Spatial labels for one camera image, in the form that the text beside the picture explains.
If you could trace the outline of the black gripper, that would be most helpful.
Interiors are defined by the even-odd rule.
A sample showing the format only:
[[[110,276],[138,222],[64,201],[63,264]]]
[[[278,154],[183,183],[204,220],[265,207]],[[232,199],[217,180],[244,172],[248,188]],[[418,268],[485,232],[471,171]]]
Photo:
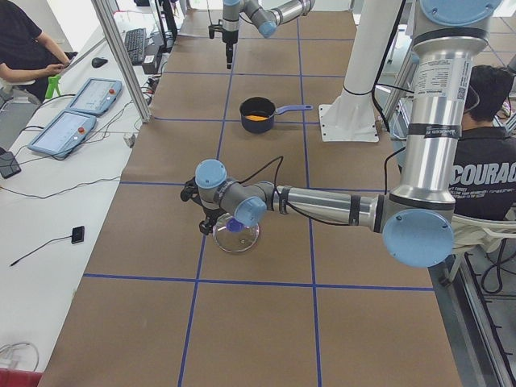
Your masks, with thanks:
[[[226,213],[226,211],[216,205],[212,207],[210,203],[204,204],[201,200],[199,189],[195,180],[188,180],[184,184],[180,197],[183,202],[193,201],[203,209],[205,219],[199,223],[199,231],[203,235],[212,234],[218,219],[221,218]]]
[[[223,42],[226,44],[227,69],[231,70],[234,58],[234,44],[238,42],[238,22],[236,20],[220,19],[217,23],[208,26],[209,37],[214,38],[216,32],[222,34]]]

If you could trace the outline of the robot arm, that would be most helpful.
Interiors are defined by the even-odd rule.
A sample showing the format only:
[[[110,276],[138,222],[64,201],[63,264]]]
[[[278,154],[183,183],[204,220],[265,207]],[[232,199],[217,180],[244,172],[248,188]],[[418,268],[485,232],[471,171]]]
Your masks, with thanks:
[[[205,235],[219,217],[228,213],[247,227],[257,225],[266,210],[281,214],[297,212],[307,218],[336,226],[363,226],[381,233],[389,254],[413,267],[431,267],[452,253],[451,220],[455,199],[448,191],[461,120],[468,92],[472,59],[488,43],[490,18],[502,1],[415,1],[412,50],[418,58],[413,80],[414,96],[406,139],[401,182],[386,195],[375,198],[259,182],[245,185],[227,176],[218,160],[204,160],[185,183],[181,200],[201,206],[206,219],[199,224]],[[215,28],[227,43],[227,67],[231,45],[238,36],[239,14],[245,12],[258,31],[269,37],[277,27],[307,15],[315,1],[290,1],[264,10],[257,1],[223,1],[223,20]],[[376,133],[366,131],[360,109],[368,105],[374,89],[372,69],[382,61],[374,44],[365,49],[366,31],[380,21],[375,37],[389,49],[396,15],[389,4],[402,11],[402,1],[367,1],[361,15],[343,92],[331,105],[321,105],[320,123],[329,124],[329,141],[366,141]]]
[[[213,39],[216,32],[222,34],[222,41],[226,45],[227,69],[232,69],[234,46],[238,43],[239,21],[242,13],[264,38],[269,38],[281,24],[308,15],[314,4],[315,1],[293,0],[267,10],[255,0],[223,1],[222,18],[217,23],[209,25],[209,37]]]

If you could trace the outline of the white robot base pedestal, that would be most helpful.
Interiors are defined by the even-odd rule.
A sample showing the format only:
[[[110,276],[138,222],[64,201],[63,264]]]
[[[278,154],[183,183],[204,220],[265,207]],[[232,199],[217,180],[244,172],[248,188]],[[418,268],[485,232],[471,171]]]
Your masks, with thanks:
[[[402,9],[402,1],[364,2],[342,93],[332,104],[319,107],[324,142],[378,141],[372,91]]]

